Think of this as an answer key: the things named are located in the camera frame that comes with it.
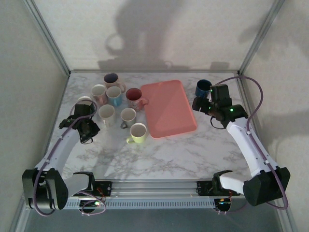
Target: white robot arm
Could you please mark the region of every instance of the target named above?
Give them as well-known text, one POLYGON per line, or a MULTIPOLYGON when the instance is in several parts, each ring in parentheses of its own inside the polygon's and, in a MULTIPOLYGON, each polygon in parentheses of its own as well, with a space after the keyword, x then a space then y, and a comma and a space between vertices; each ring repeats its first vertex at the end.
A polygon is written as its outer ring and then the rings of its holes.
MULTIPOLYGON (((248 123, 243 107, 232 105, 226 85, 211 86, 211 99, 209 102, 208 99, 195 98, 192 108, 221 122, 238 144, 251 176, 242 176, 230 170, 215 173, 212 192, 208 191, 207 196, 223 196, 234 191, 243 194, 253 206, 281 198, 290 178, 287 168, 280 168, 264 149, 248 123)), ((99 132, 100 129, 91 119, 94 112, 95 109, 89 105, 75 105, 74 114, 60 123, 62 136, 56 146, 33 170, 25 170, 22 180, 28 207, 35 208, 39 213, 40 209, 63 209, 70 196, 83 189, 95 191, 97 183, 91 172, 74 173, 65 180, 61 178, 63 167, 76 143, 85 143, 99 132)))
POLYGON ((211 86, 211 101, 196 97, 192 108, 221 122, 239 146, 251 173, 251 176, 242 176, 226 170, 214 174, 212 193, 220 195, 232 190, 243 194, 253 206, 281 198, 290 173, 287 168, 280 168, 267 153, 248 123, 243 107, 232 105, 227 85, 211 86))

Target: dark blue mug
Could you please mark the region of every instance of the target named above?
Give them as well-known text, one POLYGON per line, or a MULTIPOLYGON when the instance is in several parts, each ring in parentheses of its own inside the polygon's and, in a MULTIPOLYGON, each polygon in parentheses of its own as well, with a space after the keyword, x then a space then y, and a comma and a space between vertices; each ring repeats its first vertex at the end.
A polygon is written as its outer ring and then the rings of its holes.
POLYGON ((195 89, 195 95, 199 98, 208 97, 211 86, 212 84, 209 80, 199 80, 197 82, 197 88, 195 89))

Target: plastic tray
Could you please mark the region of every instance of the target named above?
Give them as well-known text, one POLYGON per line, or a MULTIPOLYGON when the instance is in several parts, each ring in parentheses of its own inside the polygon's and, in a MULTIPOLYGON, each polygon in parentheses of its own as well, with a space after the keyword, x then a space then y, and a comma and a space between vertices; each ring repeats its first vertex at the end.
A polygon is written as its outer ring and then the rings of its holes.
POLYGON ((197 122, 183 85, 179 80, 143 85, 142 95, 149 99, 145 113, 150 135, 164 138, 192 132, 197 122))

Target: blue mug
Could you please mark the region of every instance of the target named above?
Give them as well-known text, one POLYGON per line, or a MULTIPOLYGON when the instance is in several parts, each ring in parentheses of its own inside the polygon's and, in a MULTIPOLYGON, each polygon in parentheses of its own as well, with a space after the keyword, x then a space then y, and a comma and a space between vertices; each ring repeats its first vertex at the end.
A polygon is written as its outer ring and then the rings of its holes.
POLYGON ((122 96, 121 89, 118 86, 109 87, 106 91, 108 97, 108 103, 114 107, 121 105, 122 96))
POLYGON ((212 84, 209 80, 199 80, 197 82, 197 88, 195 89, 195 95, 199 98, 208 97, 211 86, 212 84))

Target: gray wall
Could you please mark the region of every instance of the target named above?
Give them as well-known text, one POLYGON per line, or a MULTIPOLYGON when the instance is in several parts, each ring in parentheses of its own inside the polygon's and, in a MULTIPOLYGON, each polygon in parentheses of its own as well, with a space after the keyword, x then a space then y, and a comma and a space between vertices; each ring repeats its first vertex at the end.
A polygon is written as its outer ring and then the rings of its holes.
POLYGON ((274 0, 35 2, 71 69, 226 70, 241 66, 274 0))
MULTIPOLYGON (((264 90, 258 132, 270 155, 291 172, 286 192, 301 232, 309 231, 308 15, 308 0, 286 0, 245 73, 264 90)), ((256 106, 258 89, 252 83, 248 89, 256 106)))
POLYGON ((23 1, 0 1, 0 22, 0 230, 6 232, 22 173, 42 157, 66 77, 23 1))

